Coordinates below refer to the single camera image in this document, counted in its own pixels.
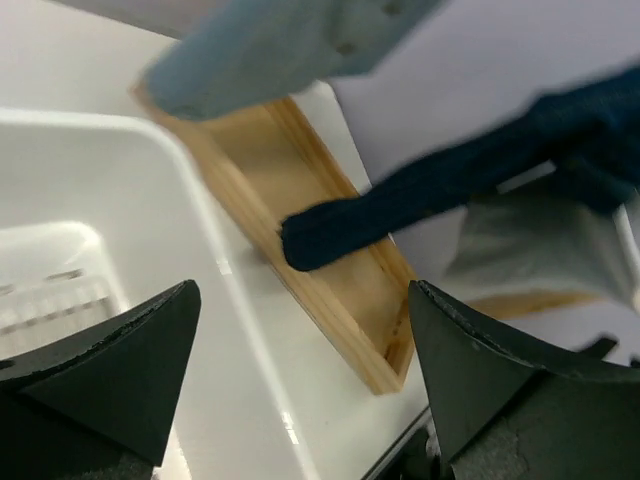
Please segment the white skirt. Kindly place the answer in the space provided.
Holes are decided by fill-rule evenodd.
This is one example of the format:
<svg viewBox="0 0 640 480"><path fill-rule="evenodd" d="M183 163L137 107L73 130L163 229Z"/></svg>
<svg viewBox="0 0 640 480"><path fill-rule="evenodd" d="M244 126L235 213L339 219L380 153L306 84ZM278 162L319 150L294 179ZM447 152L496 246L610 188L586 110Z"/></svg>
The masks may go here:
<svg viewBox="0 0 640 480"><path fill-rule="evenodd" d="M490 315L603 298L639 309L639 192L610 214L542 179L466 208L443 283Z"/></svg>

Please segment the dark blue denim skirt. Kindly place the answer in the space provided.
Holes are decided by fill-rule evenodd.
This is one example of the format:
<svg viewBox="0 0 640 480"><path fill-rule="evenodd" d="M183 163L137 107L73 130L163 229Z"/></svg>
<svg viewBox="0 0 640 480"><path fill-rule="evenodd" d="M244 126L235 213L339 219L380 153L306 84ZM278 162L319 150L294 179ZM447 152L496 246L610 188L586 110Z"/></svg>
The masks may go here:
<svg viewBox="0 0 640 480"><path fill-rule="evenodd" d="M495 193L545 162L547 192L600 214L639 187L639 68L546 93L521 115L422 156L363 195L312 206L281 224L287 264L308 272L425 218Z"/></svg>

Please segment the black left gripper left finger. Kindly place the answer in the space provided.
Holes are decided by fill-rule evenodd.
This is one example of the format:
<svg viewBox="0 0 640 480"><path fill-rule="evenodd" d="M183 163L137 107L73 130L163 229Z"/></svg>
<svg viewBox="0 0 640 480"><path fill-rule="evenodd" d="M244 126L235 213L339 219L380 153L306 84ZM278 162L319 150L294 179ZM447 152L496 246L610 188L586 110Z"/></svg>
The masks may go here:
<svg viewBox="0 0 640 480"><path fill-rule="evenodd" d="M2 361L2 466L161 466L200 311L185 280Z"/></svg>

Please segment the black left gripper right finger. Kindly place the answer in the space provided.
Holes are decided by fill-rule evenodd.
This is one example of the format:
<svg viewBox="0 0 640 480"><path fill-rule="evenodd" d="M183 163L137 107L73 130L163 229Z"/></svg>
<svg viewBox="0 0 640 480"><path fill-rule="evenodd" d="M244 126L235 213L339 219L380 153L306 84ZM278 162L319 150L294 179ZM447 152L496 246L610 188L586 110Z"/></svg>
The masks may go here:
<svg viewBox="0 0 640 480"><path fill-rule="evenodd" d="M604 361L614 339L565 350L426 281L409 315L442 462L638 462L639 371Z"/></svg>

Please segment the light blue denim skirt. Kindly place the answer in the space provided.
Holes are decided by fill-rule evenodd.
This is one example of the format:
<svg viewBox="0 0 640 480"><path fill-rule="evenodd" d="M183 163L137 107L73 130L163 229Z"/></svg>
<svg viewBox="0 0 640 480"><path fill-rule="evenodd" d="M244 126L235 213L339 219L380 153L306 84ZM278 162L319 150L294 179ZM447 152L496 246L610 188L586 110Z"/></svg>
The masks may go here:
<svg viewBox="0 0 640 480"><path fill-rule="evenodd" d="M318 80L373 70L441 2L231 1L164 53L143 86L163 112L207 121Z"/></svg>

